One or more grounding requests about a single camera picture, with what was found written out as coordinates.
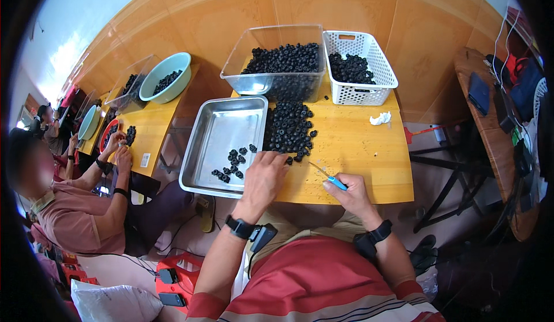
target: tissue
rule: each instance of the tissue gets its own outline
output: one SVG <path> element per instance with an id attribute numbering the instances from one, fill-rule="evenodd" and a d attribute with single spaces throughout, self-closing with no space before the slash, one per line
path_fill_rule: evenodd
<path id="1" fill-rule="evenodd" d="M 386 124 L 389 121 L 391 121 L 391 112 L 387 113 L 381 113 L 378 118 L 374 119 L 373 117 L 370 117 L 370 123 L 372 125 L 381 125 Z"/>

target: barcode sticker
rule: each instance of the barcode sticker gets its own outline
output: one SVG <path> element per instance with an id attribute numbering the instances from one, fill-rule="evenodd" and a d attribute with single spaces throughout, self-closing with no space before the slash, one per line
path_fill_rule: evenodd
<path id="1" fill-rule="evenodd" d="M 148 167 L 148 161 L 150 160 L 150 153 L 145 152 L 142 154 L 142 161 L 140 162 L 140 166 L 143 168 Z"/>

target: metal tray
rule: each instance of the metal tray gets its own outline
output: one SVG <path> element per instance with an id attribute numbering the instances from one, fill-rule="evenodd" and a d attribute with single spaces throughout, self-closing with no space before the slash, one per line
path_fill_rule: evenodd
<path id="1" fill-rule="evenodd" d="M 227 160 L 232 149 L 258 150 L 264 140 L 267 117 L 267 98 L 247 96 L 220 98 L 204 102 L 198 111 L 192 134 L 184 154 L 179 184 L 184 191 L 211 196 L 238 199 L 244 191 L 244 179 L 230 175 L 226 184 L 212 175 L 212 171 L 231 166 Z M 248 151 L 245 164 L 239 164 L 242 173 L 252 164 L 255 154 Z"/>

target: wooden table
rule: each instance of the wooden table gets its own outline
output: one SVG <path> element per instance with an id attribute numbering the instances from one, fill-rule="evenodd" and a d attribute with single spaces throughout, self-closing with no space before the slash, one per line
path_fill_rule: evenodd
<path id="1" fill-rule="evenodd" d="M 232 97 L 238 94 L 233 91 Z M 307 105 L 314 112 L 311 130 L 317 130 L 314 148 L 301 163 L 293 162 L 277 201 L 337 204 L 323 189 L 326 177 L 308 160 L 325 167 L 329 175 L 363 175 L 375 204 L 414 200 L 408 145 L 393 91 L 382 106 L 336 105 L 331 100 L 329 75 L 325 74 L 317 101 Z M 370 116 L 376 118 L 387 111 L 392 116 L 390 124 L 370 124 Z"/>
<path id="2" fill-rule="evenodd" d="M 123 124 L 124 129 L 127 129 L 131 125 L 136 127 L 137 132 L 135 141 L 129 147 L 129 151 L 132 153 L 133 157 L 133 166 L 131 167 L 133 172 L 149 177 L 151 177 L 154 173 L 160 157 L 163 142 L 168 131 L 170 130 L 173 118 L 175 117 L 175 112 L 179 106 L 182 105 L 182 101 L 185 99 L 184 96 L 192 84 L 192 80 L 196 76 L 199 68 L 199 64 L 190 66 L 191 76 L 187 87 L 179 96 L 175 97 L 170 102 L 158 104 L 150 101 L 146 107 L 140 111 L 133 111 L 131 113 L 120 114 L 117 116 L 119 121 Z M 96 132 L 94 132 L 93 137 L 85 142 L 85 150 L 88 150 L 89 146 L 92 147 L 96 141 L 96 138 L 99 135 L 101 121 L 96 129 Z M 141 167 L 141 162 L 145 154 L 149 154 L 148 163 L 146 166 Z"/>
<path id="3" fill-rule="evenodd" d="M 498 124 L 493 102 L 495 78 L 489 73 L 489 67 L 483 62 L 484 59 L 485 57 L 478 50 L 464 48 L 454 56 L 454 69 L 466 99 L 469 92 L 469 77 L 472 72 L 477 73 L 489 86 L 489 111 L 486 117 L 483 117 L 471 102 L 467 101 L 467 105 L 485 145 L 502 201 L 506 202 L 514 187 L 514 146 L 511 136 L 504 133 Z M 529 237 L 535 227 L 537 217 L 538 204 L 526 213 L 522 213 L 519 203 L 517 204 L 516 217 L 512 218 L 510 226 L 519 241 Z"/>

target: hand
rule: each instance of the hand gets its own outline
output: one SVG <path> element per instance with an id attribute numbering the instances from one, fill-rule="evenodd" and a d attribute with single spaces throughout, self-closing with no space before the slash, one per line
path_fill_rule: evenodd
<path id="1" fill-rule="evenodd" d="M 79 134 L 76 133 L 69 139 L 69 150 L 68 150 L 69 155 L 73 155 L 75 148 L 77 147 L 77 143 L 79 143 L 78 135 Z"/>
<path id="2" fill-rule="evenodd" d="M 107 141 L 107 145 L 104 151 L 107 151 L 108 155 L 111 155 L 117 150 L 117 148 L 120 147 L 119 146 L 120 144 L 125 145 L 126 137 L 127 135 L 123 131 L 117 131 L 115 133 L 112 133 L 112 135 L 110 136 L 110 139 Z"/>
<path id="3" fill-rule="evenodd" d="M 244 175 L 244 193 L 233 211 L 235 219 L 256 223 L 282 188 L 289 166 L 287 154 L 260 151 Z"/>
<path id="4" fill-rule="evenodd" d="M 119 147 L 119 149 L 115 153 L 115 160 L 117 162 L 117 169 L 119 170 L 120 174 L 131 172 L 131 163 L 133 161 L 133 156 L 126 146 Z"/>
<path id="5" fill-rule="evenodd" d="M 323 188 L 325 191 L 335 197 L 344 209 L 362 219 L 364 227 L 368 231 L 372 231 L 379 227 L 383 219 L 373 207 L 370 198 L 367 196 L 364 177 L 361 175 L 338 173 L 335 175 L 335 178 L 345 184 L 348 189 L 343 191 L 332 182 L 325 180 L 323 181 Z"/>

